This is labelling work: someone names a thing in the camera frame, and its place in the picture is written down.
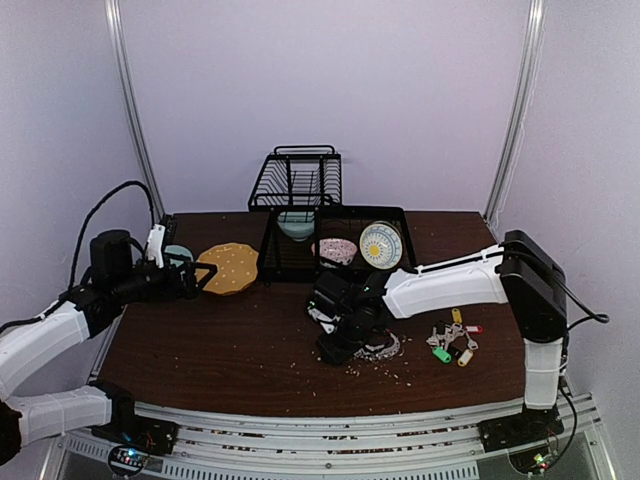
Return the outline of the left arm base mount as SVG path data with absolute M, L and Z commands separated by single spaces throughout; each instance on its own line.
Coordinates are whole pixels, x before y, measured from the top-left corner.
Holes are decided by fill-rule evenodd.
M 111 402 L 110 421 L 92 426 L 91 434 L 114 443 L 107 455 L 113 474 L 129 479 L 141 473 L 153 456 L 173 453 L 179 430 L 175 422 L 136 414 L 133 394 L 111 382 L 95 380 L 89 385 Z

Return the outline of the large keyring with red grip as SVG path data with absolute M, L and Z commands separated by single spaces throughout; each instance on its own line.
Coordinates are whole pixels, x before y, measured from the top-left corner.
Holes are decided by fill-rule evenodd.
M 357 360 L 377 362 L 391 359 L 400 352 L 401 341 L 397 335 L 391 331 L 385 331 L 382 339 L 382 343 L 364 344 L 353 357 Z

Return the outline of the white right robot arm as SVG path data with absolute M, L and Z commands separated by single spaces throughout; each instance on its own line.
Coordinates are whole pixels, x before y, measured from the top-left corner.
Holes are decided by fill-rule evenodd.
M 521 230 L 477 253 L 412 270 L 372 273 L 349 283 L 333 271 L 313 285 L 306 310 L 322 325 L 322 361 L 339 366 L 390 320 L 469 305 L 507 305 L 525 348 L 525 410 L 513 419 L 519 440 L 535 440 L 551 424 L 568 332 L 563 269 Z

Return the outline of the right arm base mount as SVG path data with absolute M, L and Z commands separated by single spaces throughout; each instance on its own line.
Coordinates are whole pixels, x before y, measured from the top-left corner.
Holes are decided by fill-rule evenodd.
M 486 453 L 506 450 L 511 466 L 519 473 L 543 475 L 560 453 L 559 435 L 564 432 L 556 406 L 483 420 L 478 426 Z

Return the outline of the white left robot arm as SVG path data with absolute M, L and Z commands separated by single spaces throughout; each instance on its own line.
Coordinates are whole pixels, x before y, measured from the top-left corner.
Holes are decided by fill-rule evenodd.
M 135 413 L 133 395 L 108 381 L 76 390 L 17 397 L 16 389 L 47 363 L 105 331 L 126 306 L 158 299 L 193 299 L 214 278 L 214 265 L 166 253 L 165 229 L 152 228 L 139 261 L 138 242 L 126 230 L 91 240 L 90 266 L 45 311 L 1 327 L 1 460 L 31 442 L 91 427 L 101 437 L 150 450 L 152 430 Z

